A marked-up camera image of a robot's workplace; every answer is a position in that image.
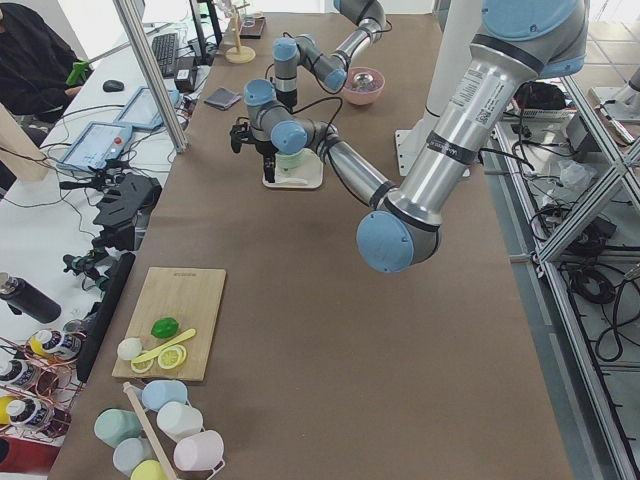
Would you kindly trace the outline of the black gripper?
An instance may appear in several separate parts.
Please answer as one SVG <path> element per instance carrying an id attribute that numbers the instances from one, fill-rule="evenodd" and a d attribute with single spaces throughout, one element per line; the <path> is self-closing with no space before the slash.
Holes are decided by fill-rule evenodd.
<path id="1" fill-rule="evenodd" d="M 268 183 L 275 182 L 276 153 L 278 149 L 271 142 L 257 142 L 256 151 L 262 156 L 263 174 Z"/>

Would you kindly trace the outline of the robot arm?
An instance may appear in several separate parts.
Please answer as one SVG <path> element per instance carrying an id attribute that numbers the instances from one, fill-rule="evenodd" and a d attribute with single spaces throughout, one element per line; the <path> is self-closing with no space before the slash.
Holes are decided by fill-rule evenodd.
<path id="1" fill-rule="evenodd" d="M 232 127 L 232 149 L 253 145 L 262 155 L 268 181 L 275 178 L 278 154 L 313 150 L 370 209 L 356 234 L 362 258 L 383 273 L 403 271 L 436 252 L 442 207 L 518 88 L 582 68 L 589 8 L 586 1 L 484 2 L 470 43 L 470 64 L 408 174 L 395 185 L 344 141 L 332 123 L 293 112 L 299 68 L 337 92 L 347 84 L 353 59 L 384 34 L 380 3 L 339 1 L 336 9 L 354 24 L 354 32 L 331 54 L 322 53 L 308 35 L 277 39 L 274 78 L 245 85 L 248 118 Z"/>
<path id="2" fill-rule="evenodd" d="M 347 82 L 352 61 L 379 41 L 386 31 L 386 14 L 379 1 L 334 1 L 333 6 L 356 29 L 332 53 L 324 53 L 309 34 L 282 36 L 273 43 L 276 98 L 289 110 L 298 103 L 299 67 L 309 71 L 328 93 L 338 93 Z"/>

